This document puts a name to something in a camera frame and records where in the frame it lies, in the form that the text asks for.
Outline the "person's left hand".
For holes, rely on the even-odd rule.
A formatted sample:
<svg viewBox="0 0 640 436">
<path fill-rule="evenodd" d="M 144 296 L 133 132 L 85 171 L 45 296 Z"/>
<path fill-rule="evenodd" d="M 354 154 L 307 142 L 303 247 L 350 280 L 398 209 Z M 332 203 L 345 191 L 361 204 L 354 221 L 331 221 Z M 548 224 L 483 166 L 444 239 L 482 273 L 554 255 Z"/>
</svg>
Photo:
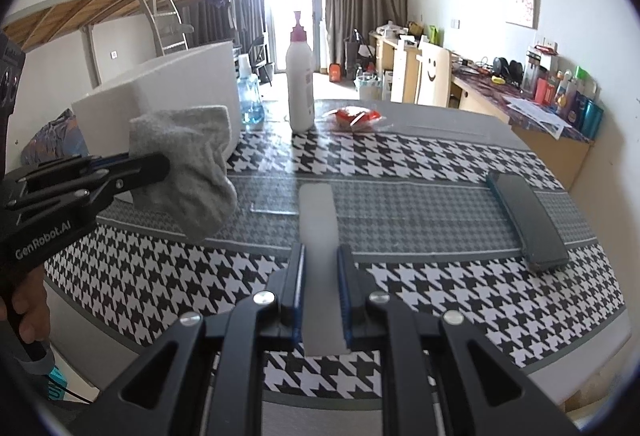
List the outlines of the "person's left hand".
<svg viewBox="0 0 640 436">
<path fill-rule="evenodd" d="M 12 306 L 22 320 L 18 333 L 26 344 L 43 342 L 50 334 L 50 309 L 44 287 L 44 267 L 30 271 L 16 289 Z"/>
</svg>

